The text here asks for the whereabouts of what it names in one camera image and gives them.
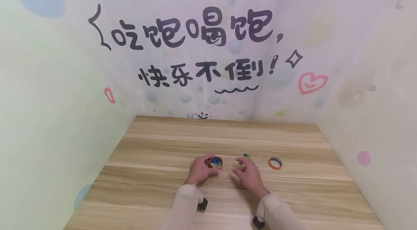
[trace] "pink circle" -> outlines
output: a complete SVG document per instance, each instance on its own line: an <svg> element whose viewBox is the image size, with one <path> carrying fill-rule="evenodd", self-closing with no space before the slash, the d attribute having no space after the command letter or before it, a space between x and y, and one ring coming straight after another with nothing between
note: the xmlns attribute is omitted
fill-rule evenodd
<svg viewBox="0 0 417 230"><path fill-rule="evenodd" d="M371 164L371 156L366 151L359 151L357 160L362 166L368 166Z"/></svg>

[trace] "left wall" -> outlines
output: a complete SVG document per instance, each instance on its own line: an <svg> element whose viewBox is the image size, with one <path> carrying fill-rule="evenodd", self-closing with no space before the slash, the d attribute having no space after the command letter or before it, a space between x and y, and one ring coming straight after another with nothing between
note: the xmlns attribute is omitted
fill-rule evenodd
<svg viewBox="0 0 417 230"><path fill-rule="evenodd" d="M66 39L64 1L0 2L0 229L63 229L134 114Z"/></svg>

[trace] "wavy line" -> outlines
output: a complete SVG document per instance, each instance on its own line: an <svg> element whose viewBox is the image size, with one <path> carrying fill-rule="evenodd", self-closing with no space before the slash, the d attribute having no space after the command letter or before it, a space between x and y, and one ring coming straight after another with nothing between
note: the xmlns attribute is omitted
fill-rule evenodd
<svg viewBox="0 0 417 230"><path fill-rule="evenodd" d="M243 90L239 90L238 88L234 88L232 91L223 90L222 92L218 92L218 91L214 90L214 92L215 93L219 93L219 94L222 94L222 93L234 93L236 91L243 93L243 92L246 92L247 90L249 90L249 91L255 91L258 87L259 87L259 85L256 85L254 88L245 87Z"/></svg>

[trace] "exclamation mark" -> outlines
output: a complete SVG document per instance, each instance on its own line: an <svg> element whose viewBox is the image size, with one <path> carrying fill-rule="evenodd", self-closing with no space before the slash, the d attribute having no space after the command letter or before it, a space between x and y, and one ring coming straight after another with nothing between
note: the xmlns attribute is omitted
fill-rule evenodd
<svg viewBox="0 0 417 230"><path fill-rule="evenodd" d="M273 74L274 73L274 68L275 68L275 64L277 63L278 60L278 55L274 55L274 58L272 58L272 62L271 62L271 70L269 71L269 74Z"/></svg>

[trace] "black object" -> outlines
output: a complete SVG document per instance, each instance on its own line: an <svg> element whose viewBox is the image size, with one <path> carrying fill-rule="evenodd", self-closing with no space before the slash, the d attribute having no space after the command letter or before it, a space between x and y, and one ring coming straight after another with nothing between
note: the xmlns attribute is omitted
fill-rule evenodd
<svg viewBox="0 0 417 230"><path fill-rule="evenodd" d="M203 202L201 204L197 205L198 210L206 210L206 207L208 205L208 200L203 198Z"/></svg>
<svg viewBox="0 0 417 230"><path fill-rule="evenodd" d="M261 230L265 227L265 222L260 222L258 220L258 217L256 217L256 216L253 218L252 222L255 225L255 227L258 228L258 230Z"/></svg>

